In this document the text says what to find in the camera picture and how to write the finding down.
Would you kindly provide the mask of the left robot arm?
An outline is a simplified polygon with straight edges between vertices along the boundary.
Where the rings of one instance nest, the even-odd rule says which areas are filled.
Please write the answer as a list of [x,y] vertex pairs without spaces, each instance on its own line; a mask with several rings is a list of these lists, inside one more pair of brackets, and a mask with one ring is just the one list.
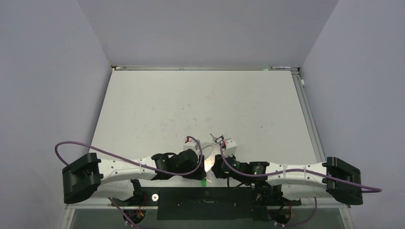
[[131,160],[110,160],[88,153],[62,170],[64,203],[75,204],[91,197],[111,197],[137,205],[142,191],[141,180],[168,180],[174,176],[201,180],[206,177],[204,157],[192,149],[178,154],[155,154]]

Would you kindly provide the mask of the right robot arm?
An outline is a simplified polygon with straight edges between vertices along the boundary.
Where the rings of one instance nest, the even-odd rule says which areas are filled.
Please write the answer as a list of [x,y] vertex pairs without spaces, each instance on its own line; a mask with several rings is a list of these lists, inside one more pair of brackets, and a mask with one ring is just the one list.
[[270,187],[276,204],[301,198],[334,198],[346,205],[362,205],[361,171],[337,158],[312,165],[239,162],[216,155],[211,170],[216,178],[232,178],[245,185]]

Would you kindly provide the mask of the green key tag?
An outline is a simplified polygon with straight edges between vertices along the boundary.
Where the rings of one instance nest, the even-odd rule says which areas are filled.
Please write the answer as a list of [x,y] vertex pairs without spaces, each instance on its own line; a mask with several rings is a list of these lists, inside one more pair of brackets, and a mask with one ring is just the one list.
[[206,179],[204,178],[204,179],[201,180],[201,186],[202,186],[202,187],[206,187],[206,185],[207,185],[207,181],[206,181]]

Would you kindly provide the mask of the perforated metal key plate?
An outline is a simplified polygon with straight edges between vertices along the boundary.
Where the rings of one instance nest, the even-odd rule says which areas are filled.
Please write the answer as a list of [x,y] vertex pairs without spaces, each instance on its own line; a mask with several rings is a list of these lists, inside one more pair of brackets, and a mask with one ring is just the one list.
[[204,156],[204,169],[208,172],[215,164],[215,156],[219,153],[219,146],[214,143],[202,143],[202,153]]

